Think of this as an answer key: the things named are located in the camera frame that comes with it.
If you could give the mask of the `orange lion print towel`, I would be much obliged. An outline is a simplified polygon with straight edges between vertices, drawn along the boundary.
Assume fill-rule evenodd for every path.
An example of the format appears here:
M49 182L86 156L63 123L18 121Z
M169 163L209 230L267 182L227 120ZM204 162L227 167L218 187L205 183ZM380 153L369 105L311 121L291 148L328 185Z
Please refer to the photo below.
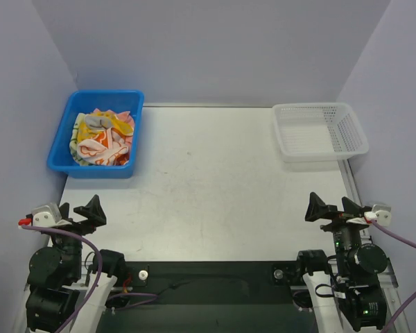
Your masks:
M129 162L132 135L110 128L78 143L78 156L98 166L123 166Z

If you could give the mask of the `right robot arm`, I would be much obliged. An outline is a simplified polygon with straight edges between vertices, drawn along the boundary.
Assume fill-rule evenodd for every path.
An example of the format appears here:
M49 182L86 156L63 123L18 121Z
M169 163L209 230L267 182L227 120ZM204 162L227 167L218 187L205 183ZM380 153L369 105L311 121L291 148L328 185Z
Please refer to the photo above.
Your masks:
M319 332L342 332L345 318L353 331L363 327L378 330L385 325L387 303L378 275L388 267L385 252L372 243L363 243L361 231L378 220L369 206L360 206L348 197L343 208L326 204L316 193L309 195L305 221L326 220L323 232L333 236L336 264L332 266L323 250L298 253L300 277L307 286Z

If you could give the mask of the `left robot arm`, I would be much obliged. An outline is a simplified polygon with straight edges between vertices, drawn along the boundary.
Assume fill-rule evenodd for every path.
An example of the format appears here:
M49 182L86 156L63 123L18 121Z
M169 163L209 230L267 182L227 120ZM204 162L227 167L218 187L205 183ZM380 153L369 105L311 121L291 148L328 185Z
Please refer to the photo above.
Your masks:
M52 243L36 250L28 264L26 320L31 332L95 332L113 287L128 276L122 253L99 250L85 238L107 223L100 198L95 195L73 209L81 221L69 217L70 211L68 203L48 203L18 223L23 230L49 236ZM94 258L85 297L79 301L80 291L71 286L82 276L84 245L94 251Z

